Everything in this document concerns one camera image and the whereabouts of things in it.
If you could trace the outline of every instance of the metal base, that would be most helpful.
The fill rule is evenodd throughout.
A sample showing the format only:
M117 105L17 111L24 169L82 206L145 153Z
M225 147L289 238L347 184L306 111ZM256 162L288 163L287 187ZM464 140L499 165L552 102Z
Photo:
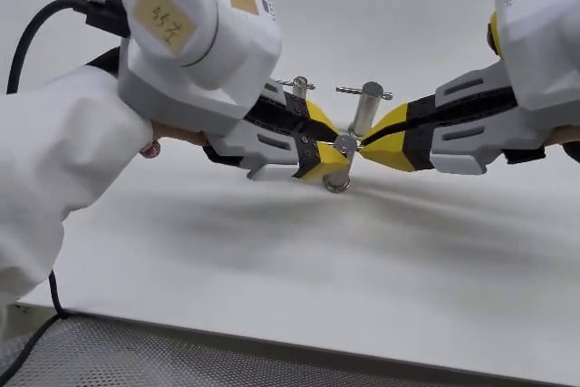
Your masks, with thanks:
M323 177L323 184L326 190L332 192L333 194L341 194L345 192L349 187L351 187L351 179L347 178L343 185L334 185L330 180L328 175Z

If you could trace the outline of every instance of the human hand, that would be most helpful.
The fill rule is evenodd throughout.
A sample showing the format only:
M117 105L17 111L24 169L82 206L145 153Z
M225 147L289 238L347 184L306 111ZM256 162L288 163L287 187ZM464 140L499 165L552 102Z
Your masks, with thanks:
M580 127L558 127L550 133L544 145L566 144L578 140L580 140Z
M206 135L202 132L186 131L156 121L152 121L151 124L153 126L153 141L140 151L140 155L146 159L153 159L159 156L161 153L161 144L159 143L159 140L161 138L184 140L185 142L198 146L203 146L208 143Z

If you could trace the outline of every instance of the cable connector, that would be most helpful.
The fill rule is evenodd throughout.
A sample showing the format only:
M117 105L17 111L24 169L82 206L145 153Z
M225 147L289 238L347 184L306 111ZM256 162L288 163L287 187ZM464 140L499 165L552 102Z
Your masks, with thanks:
M89 26L121 38L131 34L121 0L77 0L77 6L73 9L87 16L85 23Z

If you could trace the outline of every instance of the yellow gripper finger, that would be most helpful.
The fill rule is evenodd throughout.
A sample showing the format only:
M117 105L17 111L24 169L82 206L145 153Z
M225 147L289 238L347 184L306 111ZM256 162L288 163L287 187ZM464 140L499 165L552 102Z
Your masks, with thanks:
M434 110L435 96L424 97L415 102L404 103L387 113L364 135L362 142L385 127L405 122ZM433 141L433 126L420 126L383 136L363 146L359 152L365 159L401 171L413 172L432 169L430 148Z
M311 120L320 121L328 129L339 135L338 129L324 112L313 102L307 100L306 109ZM320 179L326 174L339 171L349 166L349 160L331 144L325 144L306 137L296 138L296 149L300 162L300 169L294 177L302 180Z

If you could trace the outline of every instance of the finger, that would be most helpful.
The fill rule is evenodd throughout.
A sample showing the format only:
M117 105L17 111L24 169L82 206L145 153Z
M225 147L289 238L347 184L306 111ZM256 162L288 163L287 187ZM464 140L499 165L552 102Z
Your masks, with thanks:
M580 140L580 127L565 126L554 129L548 136L545 145L566 144Z
M171 129L167 136L176 140L184 140L193 145L206 145L208 143L208 138L202 132Z
M145 159L153 159L157 158L161 153L161 144L158 141L153 141L144 149L141 149L140 155L143 156Z

